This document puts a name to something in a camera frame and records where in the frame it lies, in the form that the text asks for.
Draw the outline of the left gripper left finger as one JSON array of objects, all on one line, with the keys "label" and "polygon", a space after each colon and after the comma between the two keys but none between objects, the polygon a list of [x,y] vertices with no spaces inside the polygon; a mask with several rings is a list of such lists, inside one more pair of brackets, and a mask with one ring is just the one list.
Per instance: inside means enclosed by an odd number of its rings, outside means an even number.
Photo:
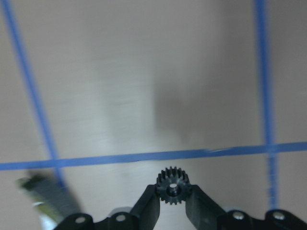
[{"label": "left gripper left finger", "polygon": [[160,198],[156,186],[148,185],[132,207],[130,214],[133,216],[134,230],[153,230],[160,216]]}]

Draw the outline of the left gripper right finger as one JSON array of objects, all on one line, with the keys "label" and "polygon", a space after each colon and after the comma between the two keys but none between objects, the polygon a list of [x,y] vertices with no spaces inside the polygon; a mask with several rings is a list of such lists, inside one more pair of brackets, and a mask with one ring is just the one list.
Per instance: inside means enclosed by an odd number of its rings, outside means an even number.
[{"label": "left gripper right finger", "polygon": [[191,185],[191,193],[185,201],[186,215],[197,230],[217,230],[218,217],[226,212],[198,185]]}]

